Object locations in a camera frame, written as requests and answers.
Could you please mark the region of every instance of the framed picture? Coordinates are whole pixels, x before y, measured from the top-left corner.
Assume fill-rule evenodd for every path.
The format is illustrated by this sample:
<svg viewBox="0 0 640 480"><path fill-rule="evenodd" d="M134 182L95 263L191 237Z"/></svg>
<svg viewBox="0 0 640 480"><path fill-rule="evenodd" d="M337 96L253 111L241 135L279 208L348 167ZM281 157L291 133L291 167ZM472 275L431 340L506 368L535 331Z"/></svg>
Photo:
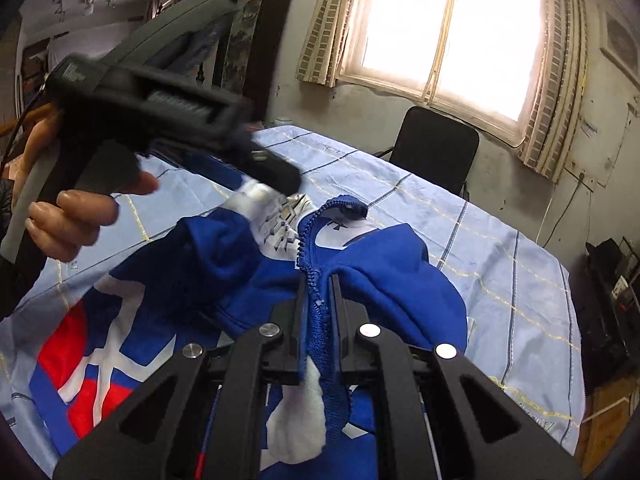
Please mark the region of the framed picture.
<svg viewBox="0 0 640 480"><path fill-rule="evenodd" d="M600 49L640 88L638 44L625 26L605 10L600 10Z"/></svg>
<svg viewBox="0 0 640 480"><path fill-rule="evenodd" d="M232 0L241 10L220 40L213 84L254 103L252 120L263 120L280 39L291 0Z"/></svg>
<svg viewBox="0 0 640 480"><path fill-rule="evenodd" d="M244 90L246 67L262 0L238 0L238 5L241 10L236 14L229 31L220 83L223 89L234 94L241 94Z"/></svg>

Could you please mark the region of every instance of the human hand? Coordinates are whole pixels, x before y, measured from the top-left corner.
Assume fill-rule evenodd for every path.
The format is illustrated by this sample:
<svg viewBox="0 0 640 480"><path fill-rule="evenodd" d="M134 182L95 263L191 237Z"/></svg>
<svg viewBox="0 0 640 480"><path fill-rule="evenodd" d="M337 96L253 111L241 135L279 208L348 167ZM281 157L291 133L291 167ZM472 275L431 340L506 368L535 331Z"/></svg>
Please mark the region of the human hand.
<svg viewBox="0 0 640 480"><path fill-rule="evenodd" d="M13 206L40 152L56 137L62 121L58 112L33 127L15 176ZM145 195L158 186L156 177L141 171L138 182L122 192ZM70 262L82 246L95 244L101 226L112 225L117 219L118 203L112 197L71 189L58 194L56 205L32 202L25 226L44 254Z"/></svg>

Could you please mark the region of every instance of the red fabric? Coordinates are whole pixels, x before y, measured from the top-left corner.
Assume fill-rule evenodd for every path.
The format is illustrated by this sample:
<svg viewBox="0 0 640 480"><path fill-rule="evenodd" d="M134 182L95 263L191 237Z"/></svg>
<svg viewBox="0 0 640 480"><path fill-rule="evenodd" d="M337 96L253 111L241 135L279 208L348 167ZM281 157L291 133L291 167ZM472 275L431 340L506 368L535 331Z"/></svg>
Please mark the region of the red fabric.
<svg viewBox="0 0 640 480"><path fill-rule="evenodd" d="M204 453L201 451L198 456L198 466L196 467L196 480L202 478L202 467L204 466Z"/></svg>
<svg viewBox="0 0 640 480"><path fill-rule="evenodd" d="M55 389L65 384L78 366L86 347L86 318L82 300L63 317L38 355L38 363Z"/></svg>
<svg viewBox="0 0 640 480"><path fill-rule="evenodd" d="M112 382L109 387L109 391L107 392L107 396L104 398L104 402L102 403L102 418L106 418L124 399L129 397L131 391L132 390L129 390L124 386L120 386L119 384Z"/></svg>
<svg viewBox="0 0 640 480"><path fill-rule="evenodd" d="M66 412L69 424L78 438L86 436L94 428L94 401L98 391L95 379L85 379L73 405Z"/></svg>

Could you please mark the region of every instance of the bright window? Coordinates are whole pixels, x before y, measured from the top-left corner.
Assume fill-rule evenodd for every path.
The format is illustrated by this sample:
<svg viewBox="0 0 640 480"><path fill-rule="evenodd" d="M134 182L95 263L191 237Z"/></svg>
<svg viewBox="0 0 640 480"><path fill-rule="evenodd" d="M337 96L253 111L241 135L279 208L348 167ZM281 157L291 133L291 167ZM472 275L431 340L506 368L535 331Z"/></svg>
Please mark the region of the bright window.
<svg viewBox="0 0 640 480"><path fill-rule="evenodd" d="M428 101L524 138L540 70L542 0L359 0L340 78Z"/></svg>

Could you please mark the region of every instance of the electrical cable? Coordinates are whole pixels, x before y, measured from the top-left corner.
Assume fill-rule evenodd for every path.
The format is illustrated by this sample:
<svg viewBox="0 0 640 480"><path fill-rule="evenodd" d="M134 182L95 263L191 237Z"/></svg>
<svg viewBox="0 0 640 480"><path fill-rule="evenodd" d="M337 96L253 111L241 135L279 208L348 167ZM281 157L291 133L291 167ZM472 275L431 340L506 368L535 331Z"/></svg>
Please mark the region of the electrical cable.
<svg viewBox="0 0 640 480"><path fill-rule="evenodd" d="M585 244L589 242L589 236L591 234L591 199L593 198L593 191L589 190L589 212L588 212L588 220L587 220L587 239L585 240Z"/></svg>
<svg viewBox="0 0 640 480"><path fill-rule="evenodd" d="M553 202L554 197L556 196L556 189L558 189L558 184L554 184L553 193L551 194L551 198L549 199L549 202L546 204L545 215L542 217L542 222L540 222L540 229L538 229L538 234L536 235L536 243L538 243L538 239L540 238L540 233L542 232L542 226L545 224L546 215L549 214L549 208L551 208L551 203Z"/></svg>
<svg viewBox="0 0 640 480"><path fill-rule="evenodd" d="M36 101L42 97L43 93L44 93L44 84L40 87L40 89L38 90L38 93L34 95L31 101L29 101L29 104L26 105L25 109L22 111L22 114L20 115L20 118L18 118L17 123L15 123L14 129L11 130L11 134L9 135L9 141L6 144L6 149L4 151L4 155L2 156L2 162L0 162L0 175L2 175L2 173L4 172L4 167L6 166L7 161L9 159L9 153L11 153L11 148L14 145L14 140L15 140L15 137L18 135L18 130L20 130L20 126L22 126L22 123L27 117L27 114L31 111L31 109L33 108L33 105L36 104Z"/></svg>
<svg viewBox="0 0 640 480"><path fill-rule="evenodd" d="M571 195L571 198L569 199L569 202L567 202L564 211L562 211L562 214L560 215L560 217L558 218L558 220L556 220L556 224L554 225L554 228L551 229L551 234L549 235L549 238L546 239L546 242L542 245L542 248L544 249L546 247L546 245L551 241L551 238L553 237L554 233L556 232L556 228L558 227L558 224L560 223L560 221L562 220L562 218L564 217L564 214L567 212L567 210L569 209L569 206L571 205L571 202L574 201L574 197L575 194L578 192L578 188L580 187L580 184L582 184L582 180L584 179L584 174L581 173L580 174L580 179L578 180L578 184L576 184L574 192Z"/></svg>

